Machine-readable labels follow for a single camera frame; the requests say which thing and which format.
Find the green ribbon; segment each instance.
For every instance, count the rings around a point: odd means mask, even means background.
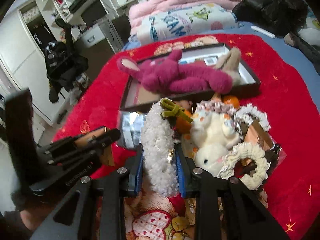
[[[187,122],[192,122],[193,119],[187,116],[184,113],[184,108],[176,105],[174,102],[167,98],[162,98],[160,105],[165,111],[161,113],[163,118],[166,117],[181,117],[182,119],[186,120]]]

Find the metal bolt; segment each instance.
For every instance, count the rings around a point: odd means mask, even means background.
[[[239,179],[236,178],[236,177],[231,177],[231,178],[230,178],[230,182],[231,182],[232,184],[237,184],[237,183],[239,182]]]
[[[81,182],[82,183],[87,183],[89,181],[90,181],[90,177],[88,177],[88,176],[84,176],[84,177],[81,178]]]
[[[193,172],[195,173],[195,174],[201,174],[202,173],[202,169],[201,168],[194,168],[193,169]]]
[[[121,168],[118,169],[118,173],[119,174],[124,174],[126,172],[127,172],[127,168],[125,168],[125,167],[121,167]]]

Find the white fuzzy hair clip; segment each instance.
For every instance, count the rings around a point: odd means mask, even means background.
[[[170,118],[177,116],[188,122],[193,121],[184,114],[182,107],[167,98],[162,98],[151,107],[141,129],[144,179],[150,184],[150,189],[162,197],[178,194],[174,134],[169,122]]]

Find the heart pattern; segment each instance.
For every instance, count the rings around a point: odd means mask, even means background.
[[[169,213],[152,210],[136,217],[132,222],[132,229],[136,236],[147,236],[152,240],[166,240],[164,229],[170,223]]]

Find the red blanket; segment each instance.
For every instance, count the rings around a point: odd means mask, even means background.
[[[177,39],[183,43],[202,35]],[[238,47],[242,59],[262,81],[261,94],[251,102],[268,114],[271,136],[287,154],[265,184],[268,209],[292,240],[300,239],[320,211],[320,179],[317,174],[320,151],[320,116],[308,89],[298,72],[286,64],[260,37],[255,35],[215,35],[219,42]],[[55,140],[94,130],[99,126],[116,127],[118,109],[128,75],[118,70],[116,60],[129,56],[134,60],[150,57],[159,45],[156,42],[116,54],[103,67],[97,79],[74,107]],[[98,178],[121,166],[134,152],[113,146],[116,167],[102,167],[92,177]]]

